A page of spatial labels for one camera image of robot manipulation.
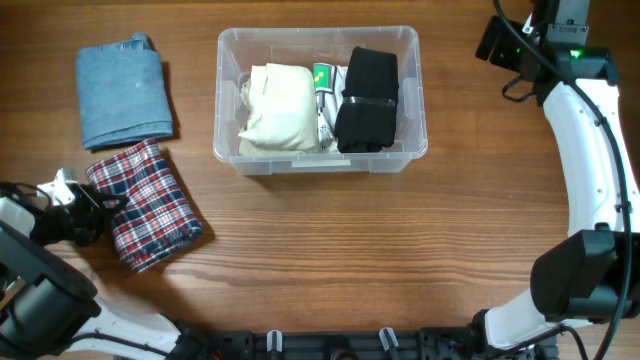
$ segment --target clear plastic storage bin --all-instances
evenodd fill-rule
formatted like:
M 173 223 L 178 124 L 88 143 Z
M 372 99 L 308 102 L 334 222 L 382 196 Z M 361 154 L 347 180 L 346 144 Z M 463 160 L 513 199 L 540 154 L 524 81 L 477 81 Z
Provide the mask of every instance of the clear plastic storage bin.
M 380 153 L 242 156 L 238 133 L 249 117 L 240 86 L 251 66 L 266 63 L 312 69 L 323 62 L 347 66 L 354 47 L 398 56 L 400 84 L 395 144 Z M 218 38 L 213 152 L 242 175 L 289 172 L 369 171 L 394 173 L 427 151 L 427 125 L 420 67 L 420 42 L 408 26 L 316 29 L 227 29 Z

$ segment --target black cloth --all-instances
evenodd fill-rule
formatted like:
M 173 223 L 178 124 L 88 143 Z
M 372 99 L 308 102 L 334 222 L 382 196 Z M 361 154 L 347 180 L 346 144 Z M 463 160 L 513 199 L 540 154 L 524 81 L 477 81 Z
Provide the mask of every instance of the black cloth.
M 336 117 L 335 135 L 342 153 L 379 152 L 393 145 L 398 108 L 398 57 L 356 47 L 345 78 L 345 98 L 393 100 L 394 106 L 346 103 Z

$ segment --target red and blue plaid fabric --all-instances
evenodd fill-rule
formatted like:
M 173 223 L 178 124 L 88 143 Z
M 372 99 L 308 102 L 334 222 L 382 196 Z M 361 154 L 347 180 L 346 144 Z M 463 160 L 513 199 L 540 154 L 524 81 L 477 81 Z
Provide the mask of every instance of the red and blue plaid fabric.
M 112 232 L 122 263 L 136 272 L 202 235 L 200 221 L 153 140 L 95 163 L 87 170 L 87 178 L 102 193 L 129 198 L 114 216 Z

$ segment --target wood grain surface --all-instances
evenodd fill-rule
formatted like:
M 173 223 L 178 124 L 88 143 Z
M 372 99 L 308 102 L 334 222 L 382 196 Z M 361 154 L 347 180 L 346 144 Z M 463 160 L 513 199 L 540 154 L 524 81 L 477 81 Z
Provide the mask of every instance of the wood grain surface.
M 504 1 L 519 21 L 529 1 Z M 535 103 L 500 95 L 514 74 L 474 58 L 489 0 L 223 2 L 0 6 L 0 178 L 82 175 L 121 150 L 83 150 L 75 85 L 80 48 L 148 33 L 168 66 L 176 138 L 160 147 L 206 228 L 169 261 L 136 275 L 109 239 L 50 250 L 102 296 L 207 330 L 378 330 L 466 324 L 528 287 L 533 261 L 566 238 L 565 183 Z M 632 1 L 592 1 L 589 43 L 610 47 L 621 119 L 640 165 L 640 61 Z M 229 27 L 409 25 L 420 36 L 429 149 L 399 174 L 238 176 L 212 154 L 218 34 Z M 604 326 L 580 330 L 593 356 Z M 625 321 L 610 359 L 637 358 Z M 563 359 L 576 359 L 561 340 Z M 67 359 L 108 359 L 95 353 Z

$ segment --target folded cream cloth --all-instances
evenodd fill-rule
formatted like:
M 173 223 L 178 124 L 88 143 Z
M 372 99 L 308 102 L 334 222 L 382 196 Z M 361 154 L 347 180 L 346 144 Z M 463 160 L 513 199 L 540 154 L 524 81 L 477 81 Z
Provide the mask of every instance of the folded cream cloth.
M 241 98 L 249 109 L 247 129 L 238 134 L 242 155 L 318 152 L 315 87 L 309 69 L 253 66 Z

